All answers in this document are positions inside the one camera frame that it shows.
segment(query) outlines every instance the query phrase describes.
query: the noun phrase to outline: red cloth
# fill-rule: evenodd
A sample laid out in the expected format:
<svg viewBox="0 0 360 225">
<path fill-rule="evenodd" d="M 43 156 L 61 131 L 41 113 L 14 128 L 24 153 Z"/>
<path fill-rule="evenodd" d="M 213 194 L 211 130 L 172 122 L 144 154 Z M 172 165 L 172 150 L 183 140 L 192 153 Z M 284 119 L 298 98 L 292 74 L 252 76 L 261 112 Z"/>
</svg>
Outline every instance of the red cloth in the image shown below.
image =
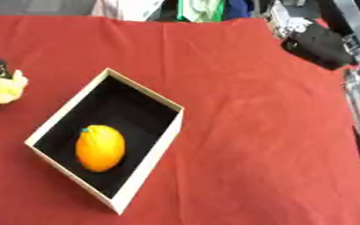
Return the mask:
<svg viewBox="0 0 360 225">
<path fill-rule="evenodd" d="M 262 20 L 0 17 L 30 78 L 0 106 L 0 224 L 360 225 L 360 159 L 340 84 Z M 185 106 L 181 134 L 117 216 L 23 141 L 106 67 Z"/>
</svg>

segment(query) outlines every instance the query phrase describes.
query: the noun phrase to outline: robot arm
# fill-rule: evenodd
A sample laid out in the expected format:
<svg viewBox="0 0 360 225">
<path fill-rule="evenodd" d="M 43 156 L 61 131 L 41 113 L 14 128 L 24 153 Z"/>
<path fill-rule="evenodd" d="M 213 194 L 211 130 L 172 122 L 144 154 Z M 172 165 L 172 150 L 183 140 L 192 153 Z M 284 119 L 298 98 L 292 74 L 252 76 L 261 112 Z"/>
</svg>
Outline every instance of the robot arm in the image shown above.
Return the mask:
<svg viewBox="0 0 360 225">
<path fill-rule="evenodd" d="M 344 72 L 344 89 L 354 118 L 360 149 L 360 0 L 318 0 L 328 28 L 315 22 L 303 31 L 285 28 L 282 47 L 326 69 L 354 64 Z"/>
</svg>

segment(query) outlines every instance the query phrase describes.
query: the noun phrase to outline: orange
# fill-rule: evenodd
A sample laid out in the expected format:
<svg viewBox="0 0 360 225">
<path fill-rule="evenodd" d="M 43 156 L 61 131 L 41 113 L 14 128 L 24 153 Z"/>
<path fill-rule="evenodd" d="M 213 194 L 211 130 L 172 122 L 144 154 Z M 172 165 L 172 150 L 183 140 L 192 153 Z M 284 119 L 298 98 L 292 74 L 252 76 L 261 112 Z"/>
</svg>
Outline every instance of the orange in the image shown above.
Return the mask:
<svg viewBox="0 0 360 225">
<path fill-rule="evenodd" d="M 76 142 L 76 156 L 89 171 L 109 170 L 125 152 L 124 137 L 108 126 L 90 125 L 82 130 Z"/>
</svg>

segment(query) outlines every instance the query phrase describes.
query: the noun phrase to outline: box rim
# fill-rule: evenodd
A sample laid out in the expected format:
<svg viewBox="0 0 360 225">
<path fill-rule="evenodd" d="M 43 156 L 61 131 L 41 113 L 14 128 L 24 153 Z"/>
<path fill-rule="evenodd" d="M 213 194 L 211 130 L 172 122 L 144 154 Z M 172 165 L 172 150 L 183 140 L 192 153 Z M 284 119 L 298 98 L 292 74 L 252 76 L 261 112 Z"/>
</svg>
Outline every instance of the box rim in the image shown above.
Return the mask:
<svg viewBox="0 0 360 225">
<path fill-rule="evenodd" d="M 57 163 L 54 159 L 52 159 L 50 156 L 42 152 L 41 150 L 34 147 L 34 145 L 37 143 L 38 140 L 40 140 L 43 135 L 45 135 L 55 124 L 57 124 L 69 111 L 71 111 L 77 104 L 79 104 L 84 98 L 86 98 L 98 85 L 100 85 L 108 76 L 112 76 L 114 79 L 119 80 L 121 83 L 124 83 L 128 86 L 131 86 L 135 90 L 143 93 L 144 95 L 149 96 L 150 98 L 153 98 L 154 100 L 160 102 L 163 105 L 166 105 L 170 109 L 177 112 L 176 117 L 170 122 L 168 127 L 166 128 L 165 132 L 158 138 L 158 143 L 162 137 L 166 134 L 166 132 L 169 130 L 170 127 L 175 123 L 176 120 L 182 120 L 183 119 L 183 111 L 184 107 L 173 102 L 172 100 L 165 98 L 163 95 L 156 93 L 155 91 L 150 90 L 148 87 L 143 86 L 134 80 L 121 75 L 119 72 L 115 71 L 114 69 L 106 68 L 101 73 L 99 73 L 96 77 L 94 77 L 89 83 L 87 83 L 80 91 L 78 91 L 74 97 L 72 97 L 68 102 L 66 102 L 64 105 L 60 107 L 60 109 L 55 112 L 48 120 L 46 120 L 41 126 L 39 126 L 26 140 L 25 145 L 28 146 L 30 149 L 32 149 L 38 156 L 41 156 L 45 161 L 47 161 L 49 164 L 55 167 L 59 172 L 63 173 L 65 176 L 69 177 L 71 180 L 79 184 L 83 189 L 93 194 L 95 197 L 97 197 L 99 200 L 101 200 L 106 206 L 110 207 L 114 211 L 116 211 L 118 214 L 121 214 L 126 206 L 129 204 L 129 202 L 134 197 L 134 194 L 136 194 L 140 188 L 137 188 L 136 192 L 131 196 L 130 200 L 125 204 L 125 206 L 122 209 L 116 208 L 113 204 L 113 199 L 118 195 L 119 191 L 123 188 L 124 185 L 126 185 L 126 182 L 129 180 L 129 178 L 134 174 L 134 172 L 137 170 L 140 164 L 135 168 L 133 173 L 130 175 L 130 177 L 126 180 L 126 182 L 121 186 L 120 190 L 111 198 L 108 198 L 104 194 L 102 194 L 99 190 L 97 190 L 94 186 L 90 185 L 89 183 L 85 182 L 81 178 L 79 178 L 76 174 L 74 174 L 72 171 L 68 170 L 64 166 L 62 166 L 60 163 Z M 181 127 L 181 121 L 179 124 L 178 130 L 180 130 Z M 172 140 L 169 142 L 171 144 L 176 135 L 175 133 Z M 142 180 L 142 184 L 145 182 L 148 175 Z"/>
</svg>

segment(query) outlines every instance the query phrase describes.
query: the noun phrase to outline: box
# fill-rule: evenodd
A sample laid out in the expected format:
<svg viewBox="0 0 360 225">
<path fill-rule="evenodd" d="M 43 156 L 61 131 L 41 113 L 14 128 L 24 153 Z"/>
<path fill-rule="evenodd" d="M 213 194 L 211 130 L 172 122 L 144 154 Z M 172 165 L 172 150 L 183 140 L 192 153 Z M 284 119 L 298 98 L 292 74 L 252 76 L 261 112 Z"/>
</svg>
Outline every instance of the box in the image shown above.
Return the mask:
<svg viewBox="0 0 360 225">
<path fill-rule="evenodd" d="M 184 108 L 112 69 L 105 69 L 26 141 L 38 156 L 122 214 L 180 131 Z M 126 154 L 105 172 L 85 170 L 75 143 L 90 124 L 124 135 Z"/>
</svg>

